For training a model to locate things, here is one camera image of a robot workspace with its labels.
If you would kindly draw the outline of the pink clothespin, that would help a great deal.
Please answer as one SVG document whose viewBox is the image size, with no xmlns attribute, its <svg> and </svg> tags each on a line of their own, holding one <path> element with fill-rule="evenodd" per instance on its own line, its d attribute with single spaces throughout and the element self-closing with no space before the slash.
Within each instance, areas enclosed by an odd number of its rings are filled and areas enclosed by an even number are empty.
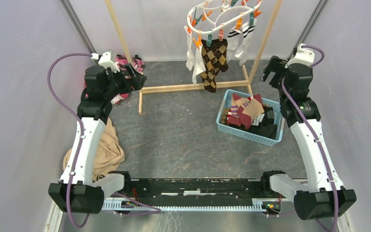
<svg viewBox="0 0 371 232">
<path fill-rule="evenodd" d="M 218 33 L 218 40 L 222 42 L 224 39 L 224 29 L 220 29 Z"/>
</svg>

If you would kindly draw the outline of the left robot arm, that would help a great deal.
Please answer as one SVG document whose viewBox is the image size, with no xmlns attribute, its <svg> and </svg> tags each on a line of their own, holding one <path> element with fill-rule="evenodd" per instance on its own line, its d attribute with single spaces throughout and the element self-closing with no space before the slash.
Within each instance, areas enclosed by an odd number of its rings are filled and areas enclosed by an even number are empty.
<svg viewBox="0 0 371 232">
<path fill-rule="evenodd" d="M 100 65 L 87 68 L 86 87 L 74 115 L 77 130 L 68 164 L 56 183 L 49 185 L 48 194 L 67 213 L 98 214 L 104 200 L 115 192 L 127 197 L 132 192 L 129 174 L 110 171 L 93 181 L 93 167 L 101 136 L 112 109 L 111 99 L 119 93 L 141 90 L 147 77 L 125 65 L 128 74 Z"/>
</svg>

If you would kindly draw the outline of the white sock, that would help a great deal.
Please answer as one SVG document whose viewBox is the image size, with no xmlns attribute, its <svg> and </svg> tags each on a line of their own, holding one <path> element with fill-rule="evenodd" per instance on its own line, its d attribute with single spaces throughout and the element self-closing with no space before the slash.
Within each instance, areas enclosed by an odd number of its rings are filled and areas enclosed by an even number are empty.
<svg viewBox="0 0 371 232">
<path fill-rule="evenodd" d="M 253 38 L 253 32 L 256 27 L 256 22 L 257 21 L 254 20 L 252 25 L 249 22 L 247 22 L 243 24 L 242 27 L 239 29 L 239 31 L 242 33 L 243 40 L 240 46 L 235 51 L 234 56 L 238 58 L 240 66 L 244 65 L 247 61 L 248 47 Z"/>
<path fill-rule="evenodd" d="M 188 68 L 189 71 L 193 70 L 194 64 L 195 64 L 195 55 L 192 49 L 193 45 L 193 37 L 192 33 L 188 32 L 188 29 L 185 29 L 186 31 L 186 36 L 187 36 L 187 61 L 186 61 L 186 67 Z"/>
<path fill-rule="evenodd" d="M 194 61 L 193 74 L 192 74 L 192 83 L 194 85 L 197 84 L 197 76 L 206 71 L 204 61 L 202 58 L 202 49 L 203 49 L 202 45 L 196 48 L 195 61 Z"/>
<path fill-rule="evenodd" d="M 227 62 L 229 62 L 233 57 L 235 57 L 235 53 L 237 48 L 239 47 L 239 40 L 242 35 L 242 31 L 240 29 L 232 28 L 229 31 L 227 36 Z"/>
</svg>

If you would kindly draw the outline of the white plastic clip hanger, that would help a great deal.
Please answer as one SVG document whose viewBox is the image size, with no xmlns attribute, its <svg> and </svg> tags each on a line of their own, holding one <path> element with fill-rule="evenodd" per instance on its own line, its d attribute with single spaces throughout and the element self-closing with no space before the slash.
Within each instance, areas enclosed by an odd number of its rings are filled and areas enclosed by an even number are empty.
<svg viewBox="0 0 371 232">
<path fill-rule="evenodd" d="M 210 45 L 218 39 L 220 29 L 228 26 L 240 29 L 246 21 L 252 25 L 262 13 L 262 3 L 261 0 L 205 0 L 189 10 L 184 29 L 192 33 L 197 47 L 202 45 L 202 40 Z"/>
</svg>

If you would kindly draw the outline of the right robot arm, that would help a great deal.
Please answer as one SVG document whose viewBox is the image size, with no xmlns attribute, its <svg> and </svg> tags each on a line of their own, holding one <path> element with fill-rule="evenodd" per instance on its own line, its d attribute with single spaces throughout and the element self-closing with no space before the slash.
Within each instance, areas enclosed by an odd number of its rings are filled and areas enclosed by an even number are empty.
<svg viewBox="0 0 371 232">
<path fill-rule="evenodd" d="M 302 184 L 283 171 L 268 171 L 261 177 L 261 194 L 272 197 L 280 193 L 294 204 L 302 220 L 342 216 L 357 196 L 353 189 L 345 188 L 325 145 L 321 115 L 308 96 L 312 68 L 272 56 L 263 73 L 263 82 L 274 73 L 270 85 L 279 91 L 280 111 L 300 148 L 307 183 Z"/>
</svg>

